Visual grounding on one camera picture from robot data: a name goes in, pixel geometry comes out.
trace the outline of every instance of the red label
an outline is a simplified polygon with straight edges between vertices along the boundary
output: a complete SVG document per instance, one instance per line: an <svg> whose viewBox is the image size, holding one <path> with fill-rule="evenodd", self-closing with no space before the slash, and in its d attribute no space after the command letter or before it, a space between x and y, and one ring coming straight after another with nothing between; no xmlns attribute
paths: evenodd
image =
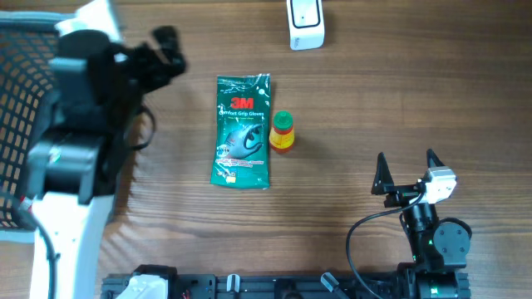
<svg viewBox="0 0 532 299"><path fill-rule="evenodd" d="M231 108L233 109L253 109L253 98L237 98L231 99Z"/></svg>

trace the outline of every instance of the black mesh basket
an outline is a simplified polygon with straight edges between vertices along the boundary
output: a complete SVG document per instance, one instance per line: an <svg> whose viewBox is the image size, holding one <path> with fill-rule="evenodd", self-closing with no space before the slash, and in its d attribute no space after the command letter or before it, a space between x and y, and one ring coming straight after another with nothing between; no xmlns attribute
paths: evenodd
<svg viewBox="0 0 532 299"><path fill-rule="evenodd" d="M69 15L0 12L0 230L33 230L14 211L25 194L26 158L40 104L54 87L54 29Z"/></svg>

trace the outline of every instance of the cable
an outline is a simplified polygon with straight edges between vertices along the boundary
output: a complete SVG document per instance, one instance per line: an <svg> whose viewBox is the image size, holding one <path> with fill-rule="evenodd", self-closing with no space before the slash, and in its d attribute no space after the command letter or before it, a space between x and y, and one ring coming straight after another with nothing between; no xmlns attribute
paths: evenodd
<svg viewBox="0 0 532 299"><path fill-rule="evenodd" d="M372 294L373 296L375 296L376 298L378 299L383 299L382 297L378 296L365 282L364 280L362 279L362 277L360 276L360 274L358 273L357 269L355 268L355 264L353 263L352 261L352 258L351 258L351 236L352 236L352 233L355 231L356 228L358 228L361 224L365 223L366 221L369 221L369 220L372 220L374 218L379 218L381 216L387 216L387 215L390 215L390 214L393 214L393 213L400 213L400 212L403 212L405 210L408 210L409 208L412 208L413 206L415 206L416 204L418 204L419 202L421 202L421 200L423 199L423 195L424 194L421 194L417 199L416 201L414 201L413 203L410 203L408 204L406 207L402 207L402 208L396 208L396 209L393 209L393 210L390 210L390 211L386 211L386 212L381 212L381 213L376 213L376 214L373 214L373 215L369 215L361 220L358 220L355 224L353 224L353 226L351 227L351 229L349 229L349 233L347 233L347 239L346 239L346 254L347 254L347 261L349 262L349 266L351 267L351 270L353 272L353 274L355 274L355 277L357 278L357 280L360 282L360 284L366 288L366 290Z"/></svg>
<svg viewBox="0 0 532 299"><path fill-rule="evenodd" d="M142 115L142 114L146 114L150 118L150 121L151 121L151 133L150 133L150 136L148 137L148 140L146 142L141 143L139 145L130 146L129 150L132 150L132 151L143 150L143 149L147 148L148 145L150 145L151 141L153 140L153 136L155 136L155 132L157 131L157 123L155 121L155 116L153 115L151 110L148 107L142 105L139 108L139 111L137 112L137 116L138 115ZM130 128L131 127L129 127L127 129L127 131L125 133L125 136L129 135Z"/></svg>
<svg viewBox="0 0 532 299"><path fill-rule="evenodd" d="M2 193L2 196L4 198L11 198L13 203L17 202L17 199L8 193ZM33 216L33 214L29 213L23 208L18 208L18 215L22 218L22 220L25 220L26 222L30 223L32 226L36 227L39 230L39 233L42 236L42 239L44 240L44 245L47 249L47 260L48 260L48 268L50 271L50 277L48 279L48 299L54 299L56 297L56 288L57 288L57 259L59 258L59 254L56 254L52 240L50 239L50 235L48 235L46 229L42 226L41 222Z"/></svg>

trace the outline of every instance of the green glove package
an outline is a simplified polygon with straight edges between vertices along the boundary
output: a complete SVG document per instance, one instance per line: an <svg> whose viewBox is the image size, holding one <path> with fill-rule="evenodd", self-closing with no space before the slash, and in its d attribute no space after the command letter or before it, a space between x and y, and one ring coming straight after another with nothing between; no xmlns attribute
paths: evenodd
<svg viewBox="0 0 532 299"><path fill-rule="evenodd" d="M210 183L269 187L269 74L219 76L216 98L218 136Z"/></svg>

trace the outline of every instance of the wooden table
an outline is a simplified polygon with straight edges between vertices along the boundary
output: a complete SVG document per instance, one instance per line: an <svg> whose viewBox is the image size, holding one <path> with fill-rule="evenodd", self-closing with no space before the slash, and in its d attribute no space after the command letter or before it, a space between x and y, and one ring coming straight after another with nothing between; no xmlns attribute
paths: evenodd
<svg viewBox="0 0 532 299"><path fill-rule="evenodd" d="M125 169L96 293L108 273L142 263L220 275L347 271L348 228L384 209L370 195L377 154L409 184L433 148L460 177L438 213L474 230L474 298L530 297L532 6L326 1L324 47L294 52L283 1L139 2L118 6L128 44L177 26L190 68L147 96L159 131ZM260 72L272 74L273 111L293 113L297 144L271 153L269 190L210 185L216 76ZM363 271L411 261L397 216L362 226L353 247ZM0 298L27 297L32 251L0 244Z"/></svg>

